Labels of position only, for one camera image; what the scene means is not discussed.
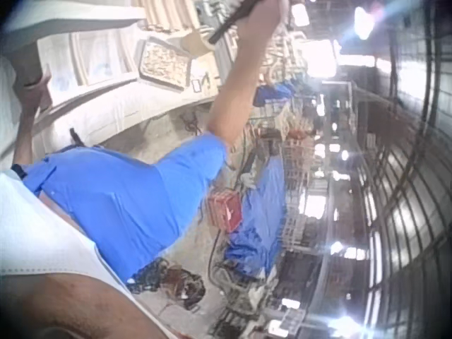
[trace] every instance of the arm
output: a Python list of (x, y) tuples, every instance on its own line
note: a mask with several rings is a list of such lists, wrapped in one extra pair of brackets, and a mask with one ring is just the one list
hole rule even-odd
[(22, 112), (14, 148), (13, 164), (29, 165), (33, 162), (32, 129), (37, 109), (47, 91), (49, 80), (50, 74), (46, 72), (40, 82), (35, 85), (25, 87), (17, 83), (14, 84), (14, 91), (22, 106)]
[(210, 111), (208, 130), (232, 146), (251, 114), (259, 69), (268, 41), (283, 16), (287, 0), (259, 2), (239, 27), (239, 49), (234, 66)]
[(13, 164), (29, 165), (33, 162), (32, 128), (35, 123), (37, 108), (27, 107), (20, 114), (19, 130), (14, 148)]

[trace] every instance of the blue shirt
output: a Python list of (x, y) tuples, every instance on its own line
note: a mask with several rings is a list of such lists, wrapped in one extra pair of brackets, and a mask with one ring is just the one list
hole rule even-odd
[(73, 148), (26, 167), (23, 182), (58, 203), (125, 282), (185, 232), (225, 156), (211, 134), (154, 165), (103, 148)]

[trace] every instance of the basket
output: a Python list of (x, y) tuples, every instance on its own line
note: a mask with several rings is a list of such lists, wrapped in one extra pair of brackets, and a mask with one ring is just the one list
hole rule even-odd
[(233, 232), (242, 221), (242, 202), (239, 192), (215, 189), (207, 198), (210, 222), (227, 233)]

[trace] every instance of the workshop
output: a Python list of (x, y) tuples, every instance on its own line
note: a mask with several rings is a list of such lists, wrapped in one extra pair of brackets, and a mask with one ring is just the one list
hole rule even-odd
[(452, 338), (450, 1), (5, 6), (5, 338)]

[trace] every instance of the metal grate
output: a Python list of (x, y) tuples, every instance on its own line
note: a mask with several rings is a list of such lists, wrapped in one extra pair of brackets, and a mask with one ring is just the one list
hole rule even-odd
[(366, 322), (388, 338), (442, 338), (451, 331), (451, 5), (404, 2), (380, 53), (392, 71), (379, 72), (379, 94), (392, 105), (381, 108), (375, 155), (358, 162), (370, 247), (376, 256), (381, 246), (383, 261), (371, 262)]

